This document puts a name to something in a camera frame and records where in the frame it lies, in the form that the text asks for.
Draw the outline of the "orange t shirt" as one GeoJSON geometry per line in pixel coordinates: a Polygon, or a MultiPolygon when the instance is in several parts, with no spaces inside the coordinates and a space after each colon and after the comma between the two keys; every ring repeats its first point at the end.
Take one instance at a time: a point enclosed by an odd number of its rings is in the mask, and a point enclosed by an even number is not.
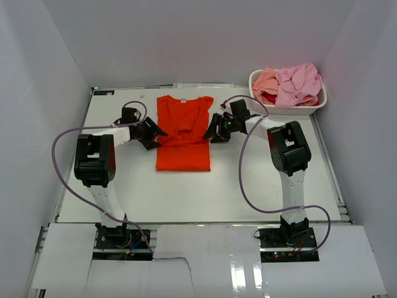
{"type": "Polygon", "coordinates": [[[214,98],[191,100],[170,95],[157,98],[158,126],[167,135],[158,136],[157,171],[206,172],[211,170],[209,141],[204,134],[214,98]]]}

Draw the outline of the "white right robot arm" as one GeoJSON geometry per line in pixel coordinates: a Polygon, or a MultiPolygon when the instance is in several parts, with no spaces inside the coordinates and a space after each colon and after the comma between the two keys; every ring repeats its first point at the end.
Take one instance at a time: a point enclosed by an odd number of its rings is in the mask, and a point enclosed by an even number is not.
{"type": "Polygon", "coordinates": [[[231,112],[214,113],[203,138],[211,143],[227,143],[235,132],[246,135],[238,161],[238,178],[241,193],[246,203],[263,214],[280,214],[281,242],[293,248],[309,230],[309,220],[304,208],[303,182],[311,151],[297,121],[276,122],[266,115],[251,114],[243,99],[230,104],[231,112]],[[269,143],[270,159],[279,172],[282,182],[282,204],[279,210],[262,210],[248,199],[243,187],[243,155],[251,136],[269,143]]]}

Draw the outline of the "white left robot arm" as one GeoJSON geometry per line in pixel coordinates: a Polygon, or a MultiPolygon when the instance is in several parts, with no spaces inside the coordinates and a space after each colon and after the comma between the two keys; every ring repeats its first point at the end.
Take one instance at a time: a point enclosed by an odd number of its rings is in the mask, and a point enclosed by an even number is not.
{"type": "Polygon", "coordinates": [[[123,107],[121,117],[111,128],[78,137],[74,175],[91,193],[94,204],[100,209],[101,222],[96,224],[98,231],[116,247],[128,246],[132,235],[112,183],[117,165],[115,149],[131,140],[139,141],[147,150],[159,148],[158,136],[167,137],[168,134],[137,109],[123,107]]]}

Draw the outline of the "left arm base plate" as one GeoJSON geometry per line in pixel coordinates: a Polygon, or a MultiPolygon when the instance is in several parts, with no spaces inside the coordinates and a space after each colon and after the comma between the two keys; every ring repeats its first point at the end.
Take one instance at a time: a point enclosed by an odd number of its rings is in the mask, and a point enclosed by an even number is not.
{"type": "Polygon", "coordinates": [[[108,235],[97,231],[93,260],[151,261],[153,254],[139,230],[126,230],[126,235],[108,235]]]}

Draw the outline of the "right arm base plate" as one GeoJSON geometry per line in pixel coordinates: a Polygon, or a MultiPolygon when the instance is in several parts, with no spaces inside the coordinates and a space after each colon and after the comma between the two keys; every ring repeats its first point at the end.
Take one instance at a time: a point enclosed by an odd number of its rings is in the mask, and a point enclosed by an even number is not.
{"type": "Polygon", "coordinates": [[[308,253],[317,247],[314,230],[309,230],[287,240],[279,228],[260,228],[254,232],[259,240],[262,263],[302,263],[318,262],[317,251],[308,253]]]}

